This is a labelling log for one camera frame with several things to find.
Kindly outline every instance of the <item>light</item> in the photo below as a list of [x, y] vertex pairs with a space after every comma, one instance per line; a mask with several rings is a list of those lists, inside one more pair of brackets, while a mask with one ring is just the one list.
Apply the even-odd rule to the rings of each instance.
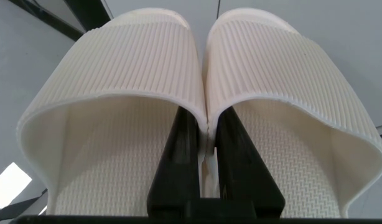
[[0, 174], [0, 208], [8, 206], [31, 180], [15, 163], [11, 163]]
[[47, 205], [42, 209], [42, 211], [40, 211], [40, 213], [38, 215], [41, 215], [42, 213], [44, 213], [44, 211], [46, 211], [47, 209]]

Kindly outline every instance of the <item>black bracket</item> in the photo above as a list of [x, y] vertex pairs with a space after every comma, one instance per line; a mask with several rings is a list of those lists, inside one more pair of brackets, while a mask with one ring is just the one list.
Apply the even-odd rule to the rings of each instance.
[[268, 168], [233, 108], [216, 139], [221, 199], [200, 198], [198, 126], [179, 108], [147, 200], [150, 218], [277, 218], [285, 206]]

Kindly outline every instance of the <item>slide sandal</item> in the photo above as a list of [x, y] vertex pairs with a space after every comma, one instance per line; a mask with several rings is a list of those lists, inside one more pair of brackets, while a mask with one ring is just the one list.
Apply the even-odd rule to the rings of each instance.
[[147, 215], [179, 106], [206, 141], [204, 97], [195, 42], [176, 12], [140, 9], [87, 32], [17, 127], [48, 189], [47, 214]]
[[285, 198], [281, 216], [347, 217], [382, 174], [382, 140], [328, 55], [269, 12], [235, 9], [213, 25], [204, 63], [210, 139], [232, 106]]

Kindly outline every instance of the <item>slipper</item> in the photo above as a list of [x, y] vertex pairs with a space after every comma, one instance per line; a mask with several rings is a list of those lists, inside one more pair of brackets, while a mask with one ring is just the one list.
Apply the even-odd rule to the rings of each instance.
[[126, 13], [80, 38], [17, 127], [49, 191], [47, 214], [147, 215], [179, 106], [206, 136], [199, 71], [189, 25], [166, 9]]
[[[347, 217], [381, 176], [382, 140], [366, 109], [328, 55], [281, 18], [221, 15], [203, 72], [209, 147], [233, 106], [285, 198], [282, 217]], [[217, 173], [215, 158], [207, 161]], [[216, 195], [218, 176], [206, 182]]]

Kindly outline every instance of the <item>white wall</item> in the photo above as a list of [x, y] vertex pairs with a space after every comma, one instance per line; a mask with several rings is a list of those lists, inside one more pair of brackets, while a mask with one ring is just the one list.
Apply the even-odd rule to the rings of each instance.
[[74, 41], [7, 0], [0, 0], [0, 173], [15, 162], [32, 182], [13, 202], [45, 189], [16, 142], [16, 124]]

